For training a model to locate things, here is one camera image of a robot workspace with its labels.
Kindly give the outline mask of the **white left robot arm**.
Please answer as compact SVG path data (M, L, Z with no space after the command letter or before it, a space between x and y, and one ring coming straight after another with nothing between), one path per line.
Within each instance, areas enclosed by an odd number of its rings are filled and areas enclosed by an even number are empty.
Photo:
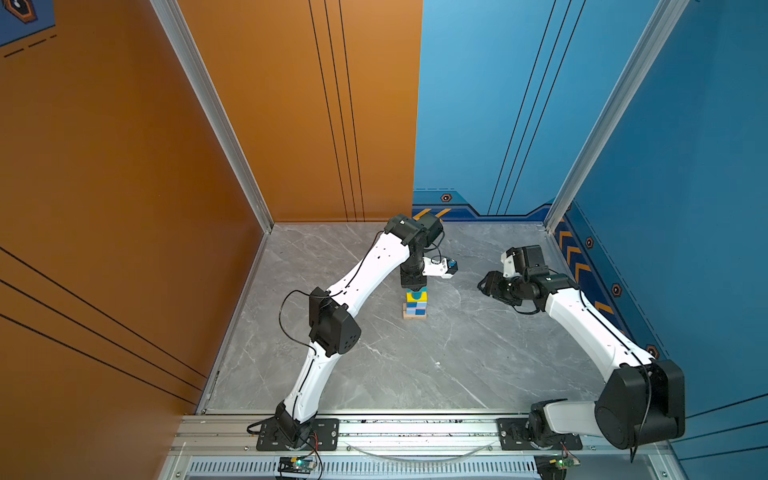
M444 234L441 219L431 213L417 218L397 215L376 234L371 247L344 277L326 289L315 288L308 299L309 341L305 362L288 394L276 407L278 430L293 448L312 438L312 421L330 375L341 356L359 341L356 316L374 290L394 270L405 289L405 314L426 313L427 279L451 278L457 262L428 254L439 247Z

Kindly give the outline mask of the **teal wood block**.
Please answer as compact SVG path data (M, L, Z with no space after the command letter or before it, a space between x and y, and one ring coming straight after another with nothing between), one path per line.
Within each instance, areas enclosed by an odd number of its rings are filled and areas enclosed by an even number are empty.
M406 294L410 301L420 301L422 298L426 298L427 290L425 288L420 290L408 290Z

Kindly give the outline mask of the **natural wood block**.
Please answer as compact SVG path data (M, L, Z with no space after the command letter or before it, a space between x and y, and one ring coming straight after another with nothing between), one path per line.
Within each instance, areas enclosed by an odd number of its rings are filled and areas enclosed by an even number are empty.
M405 304L403 305L403 318L407 320L414 320L414 319L425 319L427 317L427 310L426 310L426 316L425 317L407 317L405 316Z

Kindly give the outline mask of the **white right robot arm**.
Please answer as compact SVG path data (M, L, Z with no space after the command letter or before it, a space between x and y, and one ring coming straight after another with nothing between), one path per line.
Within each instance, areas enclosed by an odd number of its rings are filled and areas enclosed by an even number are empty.
M568 434L598 436L617 449L680 438L686 430L685 378L672 360L658 360L611 324L565 274L505 277L489 272L484 295L517 307L525 301L557 321L599 370L604 387L593 401L567 399L532 405L532 443L550 447Z

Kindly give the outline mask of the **yellow wood block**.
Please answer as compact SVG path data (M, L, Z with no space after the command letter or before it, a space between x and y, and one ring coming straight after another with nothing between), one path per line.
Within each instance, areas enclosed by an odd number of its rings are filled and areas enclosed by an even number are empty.
M426 303L427 301L428 301L428 292L425 288L422 288L420 290L408 289L406 291L406 302L408 304Z

